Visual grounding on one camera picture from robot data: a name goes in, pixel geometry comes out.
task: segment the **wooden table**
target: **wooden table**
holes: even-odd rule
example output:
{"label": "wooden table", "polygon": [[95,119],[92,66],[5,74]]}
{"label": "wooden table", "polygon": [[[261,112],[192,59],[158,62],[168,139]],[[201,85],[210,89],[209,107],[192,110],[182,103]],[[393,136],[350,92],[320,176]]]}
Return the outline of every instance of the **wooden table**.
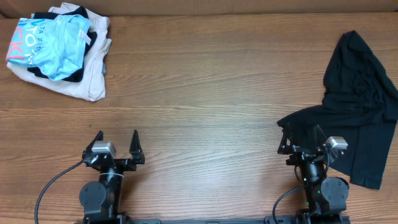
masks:
{"label": "wooden table", "polygon": [[[0,20],[3,57],[16,20]],[[0,60],[0,223],[33,223],[44,185],[78,162],[99,130],[127,157],[138,129],[146,164],[126,174],[133,218],[263,218],[299,186],[276,121],[321,103],[338,39],[357,30],[398,86],[398,14],[112,17],[106,98],[96,103],[23,82]],[[351,185],[353,223],[397,223],[398,138],[381,190]],[[335,170],[330,175],[344,177]],[[40,204],[40,224],[83,218],[78,194],[97,180],[80,166]],[[285,198],[278,214],[305,207]]]}

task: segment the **black cloth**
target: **black cloth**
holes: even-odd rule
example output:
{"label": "black cloth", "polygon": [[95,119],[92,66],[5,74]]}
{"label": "black cloth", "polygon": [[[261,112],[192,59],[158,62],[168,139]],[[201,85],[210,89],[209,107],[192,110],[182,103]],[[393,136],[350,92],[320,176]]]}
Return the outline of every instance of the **black cloth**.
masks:
{"label": "black cloth", "polygon": [[[73,12],[68,12],[63,15],[81,15],[84,18],[88,19],[88,14],[87,11],[84,7],[79,7]],[[55,19],[58,16],[57,13],[54,12],[36,12],[33,16],[33,19]],[[93,44],[95,43],[95,40],[97,38],[97,33],[96,32],[87,32],[87,36],[91,39],[90,45],[86,44],[85,47],[85,53],[84,55],[87,54],[87,52],[91,49]],[[32,67],[27,69],[29,72],[32,72],[35,74],[35,76],[40,77],[40,78],[48,78],[48,76],[44,75],[42,71],[38,67]],[[80,82],[83,79],[83,73],[84,73],[84,64],[81,66],[81,69],[78,69],[74,73],[72,73],[69,77],[64,78],[64,81],[67,82]]]}
{"label": "black cloth", "polygon": [[293,144],[311,147],[313,126],[327,136],[344,137],[347,152],[330,166],[351,176],[351,183],[380,189],[398,119],[398,91],[386,70],[355,31],[343,34],[323,78],[321,106],[281,119],[289,123]]}

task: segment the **folded black garment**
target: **folded black garment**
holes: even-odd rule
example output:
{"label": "folded black garment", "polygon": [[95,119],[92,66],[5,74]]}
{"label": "folded black garment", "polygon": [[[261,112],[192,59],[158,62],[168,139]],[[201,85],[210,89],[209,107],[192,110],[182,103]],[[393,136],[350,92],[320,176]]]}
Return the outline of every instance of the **folded black garment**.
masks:
{"label": "folded black garment", "polygon": [[343,34],[323,78],[321,106],[281,119],[289,123],[293,144],[311,147],[313,126],[327,136],[342,136],[347,152],[330,166],[351,176],[351,183],[380,189],[398,119],[398,91],[386,70],[355,31]]}
{"label": "folded black garment", "polygon": [[[68,12],[63,15],[81,15],[84,18],[88,19],[88,14],[87,11],[84,7],[79,7],[73,12]],[[54,12],[36,12],[33,16],[33,19],[55,19],[58,16],[57,13]],[[88,32],[87,36],[91,39],[90,45],[86,44],[85,47],[85,53],[84,55],[87,54],[87,52],[91,49],[91,47],[94,45],[95,40],[97,38],[97,33],[96,32]],[[42,71],[38,67],[32,67],[27,69],[29,72],[32,72],[35,74],[35,76],[40,77],[40,78],[48,78],[48,76],[44,75]],[[84,64],[82,65],[81,69],[75,71],[72,73],[69,77],[66,77],[63,79],[63,81],[67,82],[80,82],[83,79],[83,72],[84,72]]]}

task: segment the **black garment sleeve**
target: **black garment sleeve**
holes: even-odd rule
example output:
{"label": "black garment sleeve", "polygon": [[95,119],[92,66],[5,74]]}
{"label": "black garment sleeve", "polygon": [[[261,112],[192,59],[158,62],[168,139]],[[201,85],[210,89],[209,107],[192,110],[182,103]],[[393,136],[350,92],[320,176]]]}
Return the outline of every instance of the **black garment sleeve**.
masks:
{"label": "black garment sleeve", "polygon": [[310,147],[314,125],[327,136],[342,136],[348,151],[330,166],[351,176],[351,183],[380,189],[398,119],[398,91],[384,67],[355,31],[344,34],[330,60],[321,106],[278,121],[289,123],[293,144]]}
{"label": "black garment sleeve", "polygon": [[[79,7],[73,12],[65,13],[64,15],[81,15],[84,18],[88,19],[87,11],[84,7]],[[36,12],[33,16],[33,19],[55,19],[58,16],[57,13],[54,12]],[[87,36],[91,39],[90,45],[86,44],[85,53],[86,55],[91,47],[94,45],[95,40],[97,38],[96,32],[88,32]],[[40,78],[48,78],[48,76],[44,75],[42,71],[38,67],[32,67],[27,69],[29,72],[35,74],[35,76]],[[83,72],[84,72],[84,64],[82,65],[81,69],[72,73],[69,77],[63,79],[63,81],[67,82],[80,82],[83,79]]]}

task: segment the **white cloth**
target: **white cloth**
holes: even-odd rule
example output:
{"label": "white cloth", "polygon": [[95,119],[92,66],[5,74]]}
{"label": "white cloth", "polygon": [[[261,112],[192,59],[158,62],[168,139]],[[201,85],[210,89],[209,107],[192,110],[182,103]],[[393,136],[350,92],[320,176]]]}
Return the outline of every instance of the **white cloth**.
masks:
{"label": "white cloth", "polygon": [[[74,4],[62,3],[61,7],[51,7],[49,12],[64,14],[72,12],[79,8]],[[27,68],[7,63],[7,67],[11,69],[19,78],[35,83],[49,90],[63,93],[68,96],[82,98],[88,101],[97,101],[105,97],[105,80],[103,75],[103,59],[108,53],[112,40],[106,38],[108,33],[109,18],[102,17],[94,12],[87,10],[89,20],[92,22],[90,32],[96,32],[97,38],[95,43],[85,55],[83,79],[79,83],[66,82],[63,80],[52,81],[46,78],[36,77],[32,72],[28,72]]]}

